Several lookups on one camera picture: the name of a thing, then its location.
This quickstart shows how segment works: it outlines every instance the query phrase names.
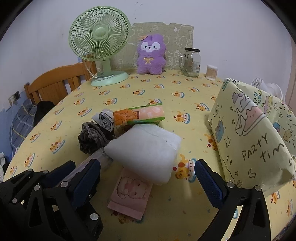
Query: yellow bow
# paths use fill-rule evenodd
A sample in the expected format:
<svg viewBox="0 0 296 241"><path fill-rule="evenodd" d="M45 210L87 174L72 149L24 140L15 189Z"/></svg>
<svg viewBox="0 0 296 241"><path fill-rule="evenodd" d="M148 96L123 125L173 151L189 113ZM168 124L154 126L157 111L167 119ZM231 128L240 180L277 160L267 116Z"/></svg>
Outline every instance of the yellow bow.
<svg viewBox="0 0 296 241"><path fill-rule="evenodd" d="M150 60L152 61L154 58L144 58L144 60L146 61L145 64L150 64Z"/></svg>

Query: blue wall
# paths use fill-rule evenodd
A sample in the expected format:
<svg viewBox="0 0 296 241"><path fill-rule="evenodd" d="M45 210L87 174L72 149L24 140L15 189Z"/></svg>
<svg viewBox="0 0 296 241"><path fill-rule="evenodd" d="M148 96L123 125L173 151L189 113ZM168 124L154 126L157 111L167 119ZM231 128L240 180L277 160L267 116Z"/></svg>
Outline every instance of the blue wall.
<svg viewBox="0 0 296 241"><path fill-rule="evenodd" d="M6 160L11 160L11 145L9 140L9 134L11 132L11 113L12 118L15 117L19 108L22 106L24 101L27 99L26 92L20 93L20 98L17 103L12 105L7 111L3 109L0 111L0 153L4 152Z"/></svg>

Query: plush toy eye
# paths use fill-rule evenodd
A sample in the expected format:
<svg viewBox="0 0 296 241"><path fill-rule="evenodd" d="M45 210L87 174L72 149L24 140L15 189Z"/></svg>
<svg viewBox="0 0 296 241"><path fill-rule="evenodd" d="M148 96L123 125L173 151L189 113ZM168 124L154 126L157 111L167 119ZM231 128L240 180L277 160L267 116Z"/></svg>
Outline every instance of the plush toy eye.
<svg viewBox="0 0 296 241"><path fill-rule="evenodd" d="M158 42L154 42L152 44L152 47L153 47L154 50L159 50L160 49L160 44Z"/></svg>
<svg viewBox="0 0 296 241"><path fill-rule="evenodd" d="M144 50L144 49L146 49L147 47L148 47L148 42L143 42L142 44L141 44L141 49L142 50Z"/></svg>

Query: table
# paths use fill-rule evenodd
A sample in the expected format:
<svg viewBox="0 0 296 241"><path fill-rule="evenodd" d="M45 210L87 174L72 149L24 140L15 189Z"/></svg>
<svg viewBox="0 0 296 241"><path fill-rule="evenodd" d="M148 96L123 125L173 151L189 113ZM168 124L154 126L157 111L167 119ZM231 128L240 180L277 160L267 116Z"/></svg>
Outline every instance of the table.
<svg viewBox="0 0 296 241"><path fill-rule="evenodd" d="M209 81L202 74L188 78L176 70L162 75L137 75L131 70L129 74L127 80L104 87L93 87L87 81L63 99L24 140L4 179L28 168L51 171L68 160L77 166L89 156L79 150L77 139L83 122L92 121L91 117L104 108L115 111L162 102L165 119L159 126L183 139L171 179L168 184L153 186L142 220L134 220L107 208L122 170L119 163L113 162L101 174L97 193L91 199L104 224L99 240L197 240L217 209L211 206L198 180L187 180L178 174L178 163L204 159L224 178L207 121L222 81ZM240 210L238 207L222 240L230 237Z"/></svg>

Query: orange and green package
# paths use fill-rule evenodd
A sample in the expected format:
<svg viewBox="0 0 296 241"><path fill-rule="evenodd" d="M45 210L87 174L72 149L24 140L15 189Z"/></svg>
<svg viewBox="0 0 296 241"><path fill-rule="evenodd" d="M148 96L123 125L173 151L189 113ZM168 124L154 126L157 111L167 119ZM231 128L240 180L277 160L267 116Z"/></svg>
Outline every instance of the orange and green package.
<svg viewBox="0 0 296 241"><path fill-rule="evenodd" d="M113 112L116 127L135 124L158 124L165 115L161 103L145 105Z"/></svg>

